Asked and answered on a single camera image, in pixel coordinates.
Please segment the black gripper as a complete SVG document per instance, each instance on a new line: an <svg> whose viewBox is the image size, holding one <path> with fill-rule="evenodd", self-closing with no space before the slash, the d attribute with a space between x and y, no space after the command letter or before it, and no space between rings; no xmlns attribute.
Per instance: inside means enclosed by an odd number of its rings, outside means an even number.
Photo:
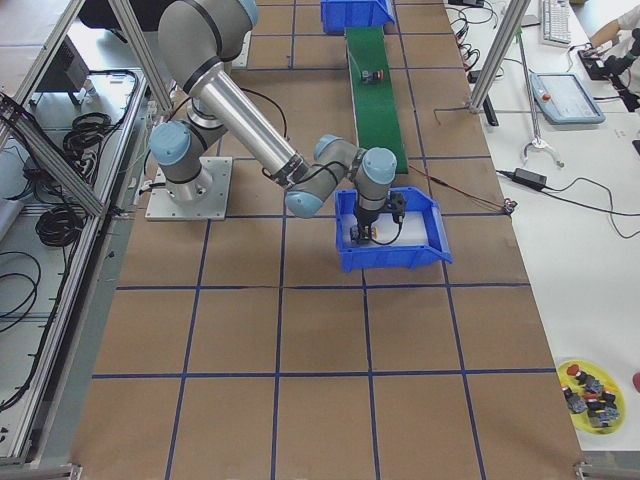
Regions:
<svg viewBox="0 0 640 480"><path fill-rule="evenodd" d="M406 200L402 193L390 190L384 198L370 200L364 194L357 192L356 198L354 207L356 224L373 227L373 223L382 213L390 213L393 222L398 225L397 234L400 234L406 211ZM356 224L351 227L351 243L353 245L369 244L371 241L369 229L362 227L359 230Z"/></svg>

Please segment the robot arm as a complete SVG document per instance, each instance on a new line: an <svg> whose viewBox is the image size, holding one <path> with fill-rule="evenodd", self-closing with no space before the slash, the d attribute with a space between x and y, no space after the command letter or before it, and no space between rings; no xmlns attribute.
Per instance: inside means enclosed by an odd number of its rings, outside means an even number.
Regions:
<svg viewBox="0 0 640 480"><path fill-rule="evenodd" d="M242 42L258 20L253 1L174 1L162 13L158 40L173 79L194 102L185 121L168 121L151 135L152 152L167 184L208 184L200 156L231 133L263 166L263 173L286 192L287 209L311 218L343 179L356 188L356 244L376 240L373 225L389 214L404 222L406 202L390 187L397 160L386 148L360 148L327 134L320 138L313 163L290 145L226 73Z"/></svg>

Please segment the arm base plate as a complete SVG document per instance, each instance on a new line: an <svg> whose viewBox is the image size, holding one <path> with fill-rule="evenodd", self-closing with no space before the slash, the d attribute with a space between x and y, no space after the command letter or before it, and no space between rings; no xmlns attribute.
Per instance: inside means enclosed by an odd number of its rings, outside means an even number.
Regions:
<svg viewBox="0 0 640 480"><path fill-rule="evenodd" d="M146 209L149 221L224 221L227 212L233 159L231 157L200 158L200 174L188 183L168 181L161 167Z"/></svg>

